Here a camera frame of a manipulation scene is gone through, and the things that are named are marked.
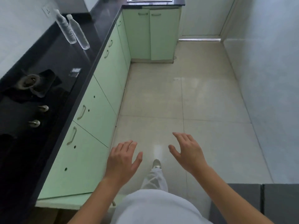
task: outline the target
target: hand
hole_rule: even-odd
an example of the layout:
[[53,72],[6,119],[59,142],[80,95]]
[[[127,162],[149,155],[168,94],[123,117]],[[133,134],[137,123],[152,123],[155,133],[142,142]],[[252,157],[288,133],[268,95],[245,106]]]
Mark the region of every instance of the hand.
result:
[[190,134],[173,133],[173,135],[180,144],[181,153],[179,153],[173,145],[169,145],[168,148],[174,158],[186,171],[194,176],[198,171],[205,170],[209,167],[201,147]]
[[133,177],[142,162],[142,152],[140,152],[132,164],[136,145],[137,142],[132,140],[122,142],[117,147],[113,147],[109,154],[104,178],[119,189]]

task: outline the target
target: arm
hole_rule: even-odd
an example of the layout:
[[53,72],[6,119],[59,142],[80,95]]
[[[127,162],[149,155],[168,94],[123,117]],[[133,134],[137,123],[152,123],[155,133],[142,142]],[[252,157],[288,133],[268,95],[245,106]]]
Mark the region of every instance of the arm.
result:
[[98,224],[101,222],[118,191],[136,173],[142,161],[142,152],[140,152],[132,164],[136,145],[137,142],[129,140],[119,143],[117,147],[111,149],[105,176],[68,224]]
[[173,145],[169,150],[180,165],[191,173],[220,210],[228,224],[273,224],[246,200],[238,195],[207,165],[201,147],[189,134],[173,133],[181,153]]

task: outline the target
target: white door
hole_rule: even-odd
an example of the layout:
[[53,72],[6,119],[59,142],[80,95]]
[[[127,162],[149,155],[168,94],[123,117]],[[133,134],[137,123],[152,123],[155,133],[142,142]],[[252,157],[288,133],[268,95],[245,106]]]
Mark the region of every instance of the white door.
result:
[[234,0],[185,0],[181,35],[220,35]]

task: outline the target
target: forearm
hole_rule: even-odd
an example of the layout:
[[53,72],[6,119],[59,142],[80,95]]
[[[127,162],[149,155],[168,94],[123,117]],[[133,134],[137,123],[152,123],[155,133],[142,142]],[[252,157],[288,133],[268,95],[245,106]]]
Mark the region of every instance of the forearm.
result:
[[103,178],[88,200],[68,222],[68,224],[99,224],[107,213],[119,187]]
[[273,224],[226,184],[212,168],[206,167],[195,173],[194,177],[218,207],[228,224]]

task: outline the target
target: tile floor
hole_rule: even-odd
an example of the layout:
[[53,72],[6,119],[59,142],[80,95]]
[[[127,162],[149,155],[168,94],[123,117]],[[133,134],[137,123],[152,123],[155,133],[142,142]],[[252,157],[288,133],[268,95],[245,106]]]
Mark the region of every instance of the tile floor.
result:
[[121,193],[138,190],[154,159],[161,160],[169,192],[208,217],[211,200],[177,163],[172,132],[191,134],[207,162],[227,183],[272,183],[224,46],[180,42],[173,64],[131,65],[112,145],[132,139],[143,161]]

